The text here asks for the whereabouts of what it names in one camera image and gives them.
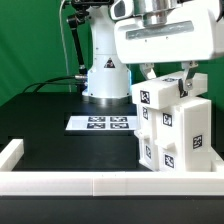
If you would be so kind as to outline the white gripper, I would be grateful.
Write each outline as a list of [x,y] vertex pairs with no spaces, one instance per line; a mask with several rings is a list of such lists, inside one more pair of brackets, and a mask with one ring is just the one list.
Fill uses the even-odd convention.
[[144,63],[140,71],[146,80],[156,77],[153,63],[182,62],[183,98],[193,89],[195,61],[224,55],[223,12],[220,3],[115,3],[118,57],[125,64]]

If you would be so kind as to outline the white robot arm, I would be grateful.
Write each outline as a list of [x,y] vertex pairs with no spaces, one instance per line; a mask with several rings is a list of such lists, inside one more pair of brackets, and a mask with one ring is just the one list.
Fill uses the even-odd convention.
[[224,55],[222,0],[112,0],[88,12],[93,65],[83,95],[92,102],[131,96],[129,64],[149,76],[156,63],[179,62],[188,90],[199,61]]

